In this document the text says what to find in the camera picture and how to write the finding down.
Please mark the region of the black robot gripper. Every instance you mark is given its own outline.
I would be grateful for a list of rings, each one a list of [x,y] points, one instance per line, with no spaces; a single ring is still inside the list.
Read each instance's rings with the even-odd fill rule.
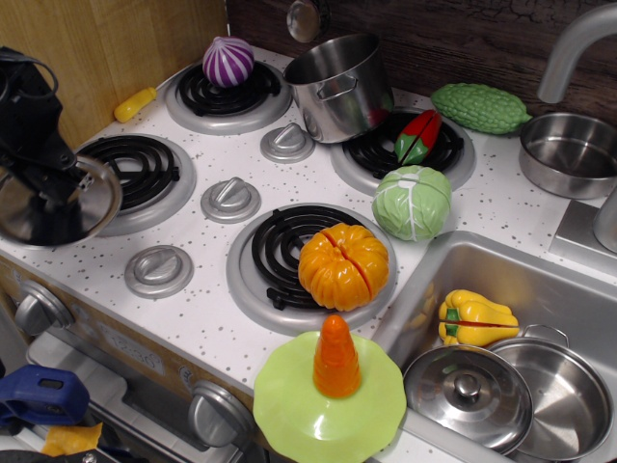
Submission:
[[[59,133],[58,90],[48,65],[1,48],[1,165],[43,200],[66,205],[93,185],[93,175],[76,167]]]

